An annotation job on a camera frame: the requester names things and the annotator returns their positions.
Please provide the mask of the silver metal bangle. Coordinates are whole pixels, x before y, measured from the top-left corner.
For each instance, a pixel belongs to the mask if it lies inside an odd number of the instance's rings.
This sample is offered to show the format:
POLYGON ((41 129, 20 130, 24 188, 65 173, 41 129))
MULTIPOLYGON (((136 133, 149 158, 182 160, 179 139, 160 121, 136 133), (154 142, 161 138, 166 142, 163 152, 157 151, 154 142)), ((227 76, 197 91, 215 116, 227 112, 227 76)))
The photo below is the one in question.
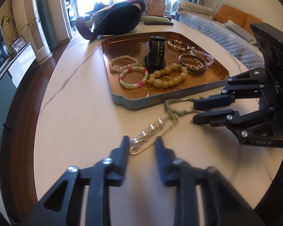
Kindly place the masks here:
POLYGON ((188 69, 188 72, 196 75, 205 73, 208 68, 203 59, 194 55, 180 55, 178 61, 182 66, 188 69))

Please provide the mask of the green black smart watch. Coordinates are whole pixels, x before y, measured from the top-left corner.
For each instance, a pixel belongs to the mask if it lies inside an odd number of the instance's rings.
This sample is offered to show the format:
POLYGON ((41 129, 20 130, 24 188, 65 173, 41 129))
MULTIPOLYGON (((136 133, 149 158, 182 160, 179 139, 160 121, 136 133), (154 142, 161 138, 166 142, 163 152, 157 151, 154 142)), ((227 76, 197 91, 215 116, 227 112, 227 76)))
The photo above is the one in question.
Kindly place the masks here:
POLYGON ((162 36, 151 36, 149 41, 149 53, 144 58, 144 66, 150 71, 161 70, 165 63, 166 39, 162 36))

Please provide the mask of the grey quilted sofa cover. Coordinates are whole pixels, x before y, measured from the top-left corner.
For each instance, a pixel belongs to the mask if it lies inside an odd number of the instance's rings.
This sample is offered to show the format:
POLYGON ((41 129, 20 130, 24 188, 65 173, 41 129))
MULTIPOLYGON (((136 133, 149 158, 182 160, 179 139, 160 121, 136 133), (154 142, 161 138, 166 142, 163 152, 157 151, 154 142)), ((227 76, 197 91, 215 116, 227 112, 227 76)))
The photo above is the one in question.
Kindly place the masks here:
POLYGON ((220 7, 216 4, 211 9, 187 1, 176 1, 170 11, 176 14, 179 22, 214 40, 248 69, 263 67, 263 55, 250 32, 238 26, 233 19, 226 22, 223 15, 218 15, 220 22, 213 18, 220 7))

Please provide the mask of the orange sofa cushion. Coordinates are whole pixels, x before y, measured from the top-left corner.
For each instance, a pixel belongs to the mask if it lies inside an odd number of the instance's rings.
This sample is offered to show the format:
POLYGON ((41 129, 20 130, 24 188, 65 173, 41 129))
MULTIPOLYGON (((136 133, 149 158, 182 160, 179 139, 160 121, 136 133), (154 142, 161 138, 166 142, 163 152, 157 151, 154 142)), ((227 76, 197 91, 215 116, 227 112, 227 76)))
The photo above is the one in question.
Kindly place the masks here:
POLYGON ((251 24, 264 23, 261 19, 252 14, 225 4, 221 5, 221 7, 213 13, 213 19, 222 24, 232 21, 252 35, 254 34, 251 30, 251 24))

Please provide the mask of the gold metal tray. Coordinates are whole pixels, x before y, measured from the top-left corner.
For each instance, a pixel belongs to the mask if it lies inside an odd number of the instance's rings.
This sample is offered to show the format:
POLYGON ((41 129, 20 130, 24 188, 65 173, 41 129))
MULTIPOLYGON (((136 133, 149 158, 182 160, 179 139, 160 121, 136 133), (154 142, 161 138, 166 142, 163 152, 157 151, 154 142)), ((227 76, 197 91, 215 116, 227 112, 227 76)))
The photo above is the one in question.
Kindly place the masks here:
POLYGON ((180 33, 112 37, 101 48, 112 100, 131 110, 220 87, 229 77, 225 66, 180 33))

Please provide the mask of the black remote control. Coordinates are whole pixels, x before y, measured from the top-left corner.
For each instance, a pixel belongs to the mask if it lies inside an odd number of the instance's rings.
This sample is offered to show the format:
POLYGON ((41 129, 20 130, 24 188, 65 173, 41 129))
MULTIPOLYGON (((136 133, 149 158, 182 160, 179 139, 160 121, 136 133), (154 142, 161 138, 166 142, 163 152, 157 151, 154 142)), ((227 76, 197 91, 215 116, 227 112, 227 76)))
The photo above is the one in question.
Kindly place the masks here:
POLYGON ((160 21, 145 21, 146 26, 173 26, 172 22, 160 22, 160 21))

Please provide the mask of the pale green cushion roll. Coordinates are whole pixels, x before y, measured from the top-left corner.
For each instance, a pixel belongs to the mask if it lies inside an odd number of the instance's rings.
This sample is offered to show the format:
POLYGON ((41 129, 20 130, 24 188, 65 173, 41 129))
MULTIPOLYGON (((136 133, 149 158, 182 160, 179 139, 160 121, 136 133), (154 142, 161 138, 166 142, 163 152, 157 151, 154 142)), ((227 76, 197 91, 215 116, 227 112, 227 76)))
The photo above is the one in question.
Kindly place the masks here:
POLYGON ((158 17, 158 16, 141 16, 141 21, 155 21, 155 22, 170 22, 167 17, 158 17))

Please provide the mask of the pink gift bag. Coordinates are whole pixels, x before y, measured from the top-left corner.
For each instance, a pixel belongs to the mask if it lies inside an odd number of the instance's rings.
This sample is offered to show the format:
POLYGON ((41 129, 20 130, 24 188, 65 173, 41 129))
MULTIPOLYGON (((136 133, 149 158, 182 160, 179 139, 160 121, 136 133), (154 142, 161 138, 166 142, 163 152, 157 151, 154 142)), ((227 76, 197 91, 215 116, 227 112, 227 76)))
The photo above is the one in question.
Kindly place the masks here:
POLYGON ((146 15, 164 16, 166 0, 145 0, 146 15))

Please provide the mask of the white grey tv cabinet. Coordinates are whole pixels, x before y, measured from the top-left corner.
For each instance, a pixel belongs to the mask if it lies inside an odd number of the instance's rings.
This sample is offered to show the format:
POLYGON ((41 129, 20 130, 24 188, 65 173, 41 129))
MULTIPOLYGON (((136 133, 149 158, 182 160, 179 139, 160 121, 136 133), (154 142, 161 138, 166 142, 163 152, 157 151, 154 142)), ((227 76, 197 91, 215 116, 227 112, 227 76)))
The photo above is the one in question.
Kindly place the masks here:
POLYGON ((0 141, 14 95, 26 72, 35 61, 36 55, 29 43, 14 59, 5 64, 5 68, 0 73, 0 141))

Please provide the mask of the black fuzzy earmuffs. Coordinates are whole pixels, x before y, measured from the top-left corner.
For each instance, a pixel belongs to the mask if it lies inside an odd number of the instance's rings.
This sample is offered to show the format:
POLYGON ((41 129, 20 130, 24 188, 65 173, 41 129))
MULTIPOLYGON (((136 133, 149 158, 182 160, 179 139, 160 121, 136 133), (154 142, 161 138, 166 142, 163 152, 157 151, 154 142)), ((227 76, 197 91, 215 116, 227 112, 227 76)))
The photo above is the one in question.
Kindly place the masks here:
POLYGON ((93 33, 121 35, 136 28, 141 21, 141 9, 129 2, 120 2, 96 12, 92 18, 93 33))

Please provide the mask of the framed photo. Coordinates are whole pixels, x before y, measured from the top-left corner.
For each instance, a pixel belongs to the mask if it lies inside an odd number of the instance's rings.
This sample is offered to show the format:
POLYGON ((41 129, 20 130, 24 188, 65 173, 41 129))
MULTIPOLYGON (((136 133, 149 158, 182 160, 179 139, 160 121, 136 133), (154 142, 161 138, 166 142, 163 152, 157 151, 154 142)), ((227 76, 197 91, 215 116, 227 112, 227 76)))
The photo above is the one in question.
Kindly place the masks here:
POLYGON ((18 52, 22 50, 27 45, 27 41, 24 39, 23 36, 20 36, 18 39, 16 39, 12 44, 11 48, 12 50, 17 50, 18 52))

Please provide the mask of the purple earmuff headband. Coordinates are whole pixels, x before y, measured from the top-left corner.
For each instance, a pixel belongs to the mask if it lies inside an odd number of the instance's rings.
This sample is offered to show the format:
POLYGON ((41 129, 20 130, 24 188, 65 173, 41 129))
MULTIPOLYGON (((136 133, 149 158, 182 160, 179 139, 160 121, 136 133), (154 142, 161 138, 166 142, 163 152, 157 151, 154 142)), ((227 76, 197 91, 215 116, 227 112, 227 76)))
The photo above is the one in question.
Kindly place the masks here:
POLYGON ((90 41, 94 41, 97 38, 97 35, 92 33, 87 24, 85 23, 85 19, 84 17, 78 17, 77 20, 75 21, 75 25, 77 27, 78 32, 80 33, 80 35, 86 39, 86 40, 90 40, 90 41))

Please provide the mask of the bamboo plant in vase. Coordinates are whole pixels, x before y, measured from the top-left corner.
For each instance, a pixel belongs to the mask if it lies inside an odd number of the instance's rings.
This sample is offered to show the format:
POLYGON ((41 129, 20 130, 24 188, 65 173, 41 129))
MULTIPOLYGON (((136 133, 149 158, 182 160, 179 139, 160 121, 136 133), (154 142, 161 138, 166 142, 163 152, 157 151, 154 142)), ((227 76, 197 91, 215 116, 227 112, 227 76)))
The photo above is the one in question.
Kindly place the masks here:
POLYGON ((20 28, 18 29, 17 26, 20 24, 20 22, 21 20, 19 20, 18 22, 15 21, 14 15, 11 16, 4 14, 0 18, 0 29, 2 36, 5 40, 10 42, 9 47, 11 48, 11 50, 14 49, 12 44, 16 42, 18 38, 20 38, 20 32, 23 29, 32 29, 34 27, 37 27, 40 22, 40 19, 39 17, 35 17, 31 21, 21 25, 20 28))

